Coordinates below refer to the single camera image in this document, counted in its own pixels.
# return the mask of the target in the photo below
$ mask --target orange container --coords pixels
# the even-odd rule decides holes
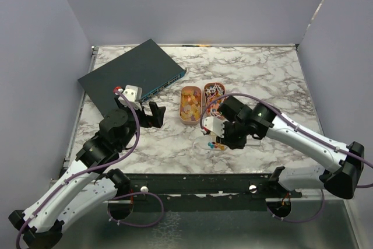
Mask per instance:
[[[211,86],[214,86],[214,85],[218,85],[220,86],[222,89],[223,89],[223,94],[226,93],[226,87],[224,87],[224,85],[222,83],[219,83],[219,82],[215,82],[215,83],[208,83],[208,84],[205,84],[205,86],[203,87],[203,102],[205,102],[205,106],[209,105],[209,103],[211,102],[208,101],[208,97],[206,96],[206,89],[208,89],[209,87]],[[224,99],[221,99],[217,102],[217,104],[214,106],[212,105],[208,110],[207,110],[207,115],[208,116],[211,116],[211,110],[215,110],[215,114],[216,116],[215,117],[218,117],[220,119],[224,119],[224,117],[219,113],[217,112],[217,109],[219,107],[219,105],[224,101]]]
[[[202,92],[199,87],[186,86],[180,93],[180,120],[185,125],[196,125],[202,114]]]

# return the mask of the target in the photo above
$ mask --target tabletop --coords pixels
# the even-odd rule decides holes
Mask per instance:
[[[132,47],[100,47],[94,69]],[[302,153],[269,138],[243,150],[201,153],[194,140],[202,136],[198,125],[179,118],[180,91],[184,86],[222,83],[227,93],[248,93],[279,108],[300,124],[319,132],[318,122],[294,47],[163,47],[186,75],[151,101],[166,106],[161,129],[141,128],[136,150],[115,165],[127,173],[263,173],[278,166],[307,167],[315,162]],[[239,97],[254,106],[255,102]],[[98,130],[103,119],[88,96],[73,142],[71,159]]]

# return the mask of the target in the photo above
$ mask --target gray floor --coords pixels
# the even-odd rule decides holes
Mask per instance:
[[[320,201],[293,201],[293,219],[312,216]],[[108,221],[100,205],[64,234],[56,249],[334,249],[358,248],[341,200],[327,201],[317,220],[288,224],[268,212],[172,212],[155,227],[138,229]],[[146,223],[156,213],[136,213],[131,222]]]

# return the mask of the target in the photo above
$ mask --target wall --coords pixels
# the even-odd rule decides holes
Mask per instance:
[[[92,50],[67,0],[0,0],[0,244],[58,175]]]
[[[300,43],[321,0],[68,0],[92,45]]]
[[[327,136],[365,146],[373,162],[373,0],[325,0],[299,46],[299,56]],[[361,183],[373,182],[365,168]],[[357,190],[367,233],[373,232],[373,194]]]

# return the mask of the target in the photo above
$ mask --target marble table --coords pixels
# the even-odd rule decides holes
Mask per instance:
[[[131,47],[100,47],[94,69],[129,51]],[[163,47],[181,67],[185,77],[152,98],[166,106],[162,129],[141,129],[135,152],[115,167],[127,173],[263,173],[277,166],[305,167],[315,162],[298,151],[265,138],[260,146],[243,150],[196,153],[199,126],[179,119],[180,90],[220,82],[230,93],[249,93],[273,104],[295,121],[319,131],[314,107],[294,47]],[[247,104],[255,105],[245,98]],[[89,97],[73,143],[71,159],[98,130],[102,116]]]

